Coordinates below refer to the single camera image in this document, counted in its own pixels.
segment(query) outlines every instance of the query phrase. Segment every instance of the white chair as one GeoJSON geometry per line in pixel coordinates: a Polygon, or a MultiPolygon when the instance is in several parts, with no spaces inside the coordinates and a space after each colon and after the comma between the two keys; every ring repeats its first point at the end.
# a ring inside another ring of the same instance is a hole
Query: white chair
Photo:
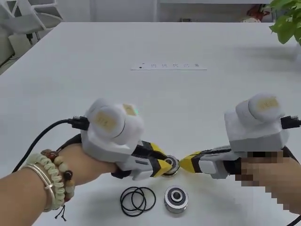
{"type": "Polygon", "coordinates": [[[63,21],[56,0],[22,1],[26,1],[26,4],[28,4],[30,14],[16,16],[18,2],[16,1],[16,6],[11,8],[9,7],[11,0],[0,0],[2,7],[10,15],[10,18],[4,20],[0,25],[11,33],[26,34],[30,42],[32,34],[35,33],[39,41],[40,36],[38,32],[51,30],[63,21]]]}

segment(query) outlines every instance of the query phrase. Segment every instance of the o-ring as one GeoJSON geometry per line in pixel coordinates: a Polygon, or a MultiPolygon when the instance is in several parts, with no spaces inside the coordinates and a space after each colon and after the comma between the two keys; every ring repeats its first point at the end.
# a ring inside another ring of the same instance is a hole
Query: o-ring
{"type": "Polygon", "coordinates": [[[120,196],[120,204],[121,204],[121,208],[125,209],[125,210],[128,211],[128,212],[133,212],[133,211],[137,211],[137,210],[138,210],[138,211],[141,211],[141,209],[139,209],[139,208],[142,207],[142,205],[143,205],[144,202],[146,202],[145,194],[144,194],[143,190],[140,189],[140,188],[138,188],[138,187],[134,187],[134,186],[133,186],[133,187],[129,187],[129,188],[127,188],[126,190],[124,190],[123,193],[122,193],[121,196],[120,196]],[[134,191],[129,192],[129,193],[127,193],[125,196],[123,196],[124,193],[125,193],[126,191],[128,191],[128,190],[130,190],[130,189],[133,189],[133,188],[135,188],[134,191]],[[128,208],[126,208],[126,207],[123,205],[124,198],[125,198],[127,195],[129,195],[129,194],[132,194],[132,197],[133,197],[134,193],[140,194],[140,195],[142,196],[142,198],[143,198],[143,201],[142,201],[142,203],[140,204],[139,207],[136,207],[136,206],[133,204],[133,203],[134,203],[134,202],[133,202],[133,199],[131,199],[132,205],[134,206],[135,209],[128,209],[128,208]]]}
{"type": "MultiPolygon", "coordinates": [[[[124,198],[125,197],[127,197],[129,194],[132,194],[132,193],[134,193],[134,192],[129,192],[129,193],[126,193],[123,197],[122,197],[122,202],[124,201],[124,198]]],[[[142,193],[140,193],[140,192],[136,192],[136,193],[138,193],[138,194],[140,194],[142,197],[143,197],[143,200],[145,200],[145,197],[143,196],[143,194],[142,193]]],[[[143,209],[145,209],[146,208],[146,202],[142,202],[142,204],[144,203],[144,208],[143,209]]],[[[137,217],[137,216],[140,216],[141,214],[143,214],[144,213],[144,211],[140,211],[140,213],[137,213],[137,214],[128,214],[125,210],[126,210],[126,208],[123,206],[123,204],[121,204],[121,210],[122,210],[122,212],[125,214],[125,215],[127,215],[127,216],[129,216],[129,217],[137,217]]]]}
{"type": "Polygon", "coordinates": [[[121,196],[120,196],[121,210],[122,210],[122,212],[123,212],[125,215],[127,215],[127,216],[129,216],[129,217],[137,217],[137,216],[143,214],[144,212],[150,211],[150,210],[155,206],[156,200],[157,200],[157,198],[156,198],[155,193],[154,193],[150,188],[148,188],[148,187],[136,187],[136,186],[129,187],[129,188],[127,188],[126,190],[124,190],[124,191],[122,192],[121,196]],[[149,208],[146,208],[147,202],[146,202],[146,198],[145,198],[145,194],[144,194],[144,192],[143,192],[143,189],[149,190],[149,191],[153,194],[153,196],[154,196],[154,203],[153,203],[152,206],[150,206],[149,208]],[[139,195],[141,195],[141,196],[143,197],[143,200],[142,200],[142,202],[141,202],[141,204],[140,204],[139,206],[136,206],[135,203],[134,203],[134,194],[135,194],[135,193],[137,193],[137,194],[139,194],[139,195]],[[130,195],[130,194],[131,194],[131,203],[132,203],[132,206],[133,206],[134,209],[128,209],[128,208],[126,208],[126,207],[123,205],[124,199],[125,199],[128,195],[130,195]],[[129,213],[127,213],[127,212],[135,212],[135,211],[139,211],[139,213],[137,213],[137,214],[129,214],[129,213]]]}
{"type": "Polygon", "coordinates": [[[140,205],[139,207],[136,207],[136,205],[134,204],[134,200],[133,200],[134,193],[132,193],[131,203],[132,203],[133,207],[136,208],[136,210],[139,210],[139,211],[144,211],[144,212],[150,211],[152,208],[154,208],[154,206],[156,205],[156,201],[157,201],[157,198],[156,198],[156,195],[155,195],[154,191],[151,190],[151,189],[148,188],[148,187],[139,187],[139,188],[137,188],[135,191],[137,191],[138,189],[139,189],[139,190],[142,190],[142,189],[149,190],[149,191],[153,194],[153,196],[154,196],[154,203],[153,203],[152,206],[149,207],[148,209],[143,209],[143,210],[142,210],[142,209],[140,209],[141,205],[140,205]]]}

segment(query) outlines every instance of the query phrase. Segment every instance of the bearing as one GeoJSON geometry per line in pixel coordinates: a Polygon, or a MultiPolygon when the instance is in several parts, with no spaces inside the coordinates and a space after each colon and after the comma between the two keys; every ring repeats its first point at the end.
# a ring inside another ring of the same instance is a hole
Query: bearing
{"type": "Polygon", "coordinates": [[[188,194],[179,186],[171,186],[165,191],[164,204],[171,213],[183,213],[188,205],[188,194]]]}
{"type": "Polygon", "coordinates": [[[172,168],[163,174],[164,177],[172,177],[174,176],[178,170],[179,170],[179,160],[177,160],[176,157],[172,156],[172,155],[168,155],[167,158],[164,160],[167,163],[172,165],[172,168]]]}

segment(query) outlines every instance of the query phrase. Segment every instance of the white sticker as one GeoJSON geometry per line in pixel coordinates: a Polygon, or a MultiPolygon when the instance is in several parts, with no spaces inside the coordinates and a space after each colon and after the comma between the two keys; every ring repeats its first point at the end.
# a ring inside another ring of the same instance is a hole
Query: white sticker
{"type": "Polygon", "coordinates": [[[207,69],[198,63],[141,63],[131,68],[132,71],[206,71],[207,69]]]}

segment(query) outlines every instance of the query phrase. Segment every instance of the hand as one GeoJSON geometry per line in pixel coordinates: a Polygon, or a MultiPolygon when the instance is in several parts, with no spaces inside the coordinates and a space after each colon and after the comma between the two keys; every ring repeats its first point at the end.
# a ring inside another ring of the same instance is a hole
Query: hand
{"type": "Polygon", "coordinates": [[[97,179],[103,173],[117,170],[114,163],[98,161],[83,152],[80,144],[69,145],[59,153],[73,172],[75,185],[82,185],[97,179]]]}

